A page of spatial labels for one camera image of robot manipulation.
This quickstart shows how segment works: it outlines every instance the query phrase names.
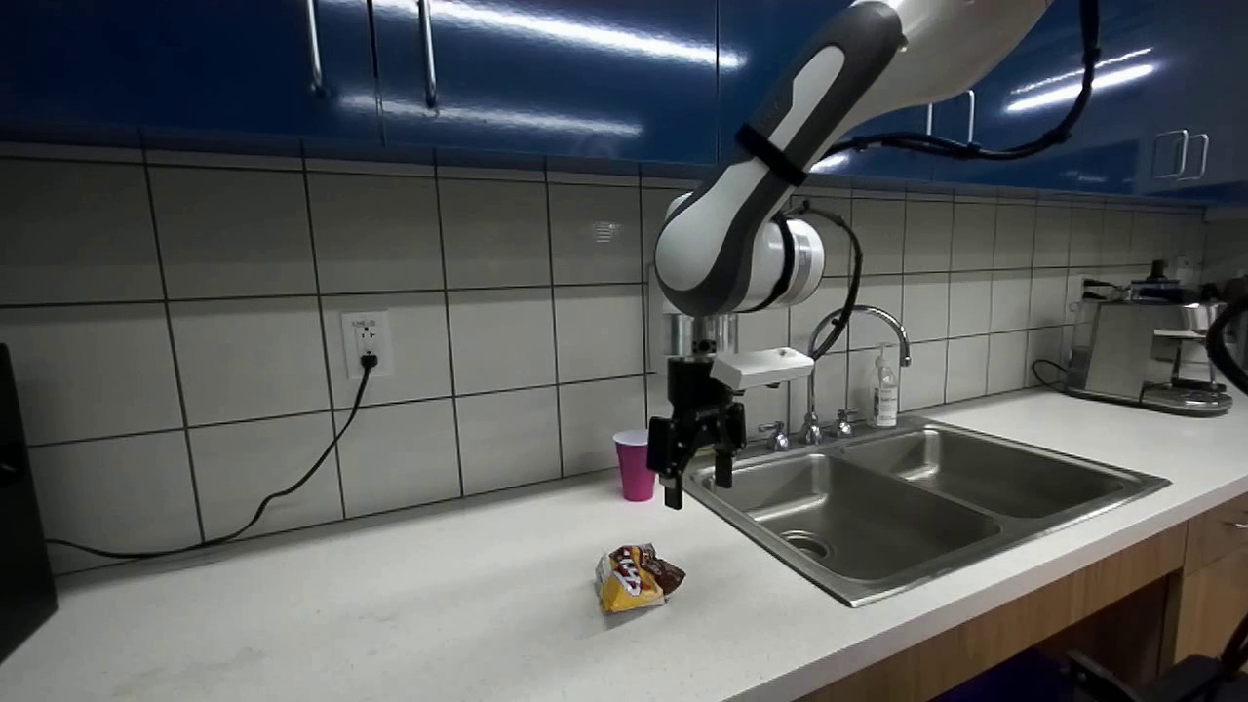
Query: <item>cable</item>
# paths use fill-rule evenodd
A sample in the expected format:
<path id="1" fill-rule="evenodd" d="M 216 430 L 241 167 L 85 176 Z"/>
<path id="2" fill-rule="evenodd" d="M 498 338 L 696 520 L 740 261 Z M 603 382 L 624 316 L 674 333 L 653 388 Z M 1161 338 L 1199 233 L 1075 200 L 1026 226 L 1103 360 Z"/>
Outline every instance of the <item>cable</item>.
<path id="1" fill-rule="evenodd" d="M 841 307 L 828 312 L 814 333 L 813 333 L 813 347 L 809 356 L 813 360 L 824 360 L 837 338 L 841 333 L 849 329 L 849 316 L 854 316 L 854 303 L 857 303 L 857 289 L 861 289 L 861 241 L 854 233 L 854 226 L 833 215 L 833 209 L 814 209 L 813 200 L 804 200 L 804 206 L 794 215 L 814 215 L 814 217 L 828 217 L 831 226 L 837 226 L 845 238 L 849 238 L 849 251 L 854 251 L 854 264 L 849 264 L 849 289 L 845 289 L 845 302 Z"/>
<path id="2" fill-rule="evenodd" d="M 206 541 L 195 541 L 195 546 L 180 546 L 180 549 L 103 549 L 103 546 L 85 546 L 85 541 L 70 541 L 70 540 L 43 540 L 43 541 L 47 541 L 47 546 L 63 546 L 63 549 L 82 549 L 82 554 L 92 554 L 92 557 L 130 557 L 130 562 L 195 554 L 195 549 L 216 549 L 216 546 L 238 541 L 245 529 L 252 529 L 252 525 L 265 520 L 269 502 L 276 502 L 276 501 L 284 501 L 284 494 L 298 494 L 298 492 L 325 467 L 325 462 L 339 450 L 339 441 L 343 441 L 349 430 L 355 427 L 355 414 L 359 414 L 359 404 L 363 404 L 363 389 L 365 389 L 365 382 L 372 382 L 372 373 L 376 373 L 376 368 L 380 368 L 380 356 L 372 356 L 372 350 L 359 356 L 359 368 L 363 368 L 363 378 L 359 378 L 359 388 L 355 388 L 351 414 L 349 414 L 343 430 L 325 445 L 325 451 L 311 462 L 311 467 L 307 467 L 299 481 L 293 481 L 293 484 L 281 488 L 281 492 L 269 492 L 269 494 L 259 502 L 259 512 L 252 512 L 238 529 L 220 536 L 220 540 L 206 540 Z"/>
<path id="3" fill-rule="evenodd" d="M 849 135 L 849 141 L 828 150 L 828 157 L 861 151 L 861 150 L 905 150 L 905 151 L 923 151 L 923 157 L 945 157 L 945 161 L 1026 161 L 1026 157 L 1051 151 L 1070 141 L 1074 126 L 1087 111 L 1097 64 L 1099 64 L 1099 0 L 1079 0 L 1079 44 L 1086 44 L 1086 79 L 1079 79 L 1075 103 L 1051 134 L 1040 134 L 1026 143 L 980 150 L 980 143 L 965 143 L 965 141 L 941 141 L 931 134 L 865 134 L 865 135 Z"/>

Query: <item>soap dispenser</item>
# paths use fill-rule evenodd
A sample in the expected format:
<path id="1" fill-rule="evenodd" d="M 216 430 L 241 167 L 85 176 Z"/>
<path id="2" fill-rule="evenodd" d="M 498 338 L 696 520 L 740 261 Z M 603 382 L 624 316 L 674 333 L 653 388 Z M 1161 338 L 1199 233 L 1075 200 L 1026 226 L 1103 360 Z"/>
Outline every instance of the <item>soap dispenser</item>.
<path id="1" fill-rule="evenodd" d="M 897 427 L 901 389 L 885 356 L 875 356 L 875 427 Z"/>

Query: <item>wooden cabinet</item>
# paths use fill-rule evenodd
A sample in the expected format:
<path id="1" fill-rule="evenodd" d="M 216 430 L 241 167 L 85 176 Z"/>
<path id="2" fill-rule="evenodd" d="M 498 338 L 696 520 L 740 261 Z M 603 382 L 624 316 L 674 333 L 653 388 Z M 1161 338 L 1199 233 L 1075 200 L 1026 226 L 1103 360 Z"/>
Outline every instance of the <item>wooden cabinet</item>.
<path id="1" fill-rule="evenodd" d="M 1248 494 L 1190 524 L 1173 655 L 1221 655 L 1248 611 Z"/>

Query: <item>pink cup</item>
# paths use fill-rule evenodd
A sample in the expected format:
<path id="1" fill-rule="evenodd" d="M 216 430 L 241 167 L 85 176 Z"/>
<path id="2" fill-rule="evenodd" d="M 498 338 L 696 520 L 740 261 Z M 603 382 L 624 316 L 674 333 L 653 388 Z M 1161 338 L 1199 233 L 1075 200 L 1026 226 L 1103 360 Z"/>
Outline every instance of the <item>pink cup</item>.
<path id="1" fill-rule="evenodd" d="M 642 430 L 628 430 L 628 433 L 615 433 L 611 441 L 615 441 L 624 501 L 628 502 L 653 502 L 654 473 L 649 464 L 649 433 Z"/>

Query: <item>white countertop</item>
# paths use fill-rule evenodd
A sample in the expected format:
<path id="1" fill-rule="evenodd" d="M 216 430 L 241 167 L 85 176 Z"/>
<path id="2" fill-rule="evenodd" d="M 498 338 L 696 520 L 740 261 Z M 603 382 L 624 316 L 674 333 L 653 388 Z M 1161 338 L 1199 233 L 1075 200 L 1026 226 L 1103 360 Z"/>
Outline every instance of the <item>white countertop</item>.
<path id="1" fill-rule="evenodd" d="M 0 667 L 0 697 L 794 697 L 1248 492 L 1246 397 L 1212 420 L 1062 393 L 941 420 L 1169 488 L 841 607 L 696 501 L 674 515 L 611 481 L 558 484 L 74 577 Z M 601 616 L 594 564 L 622 541 L 690 573 L 668 607 Z"/>

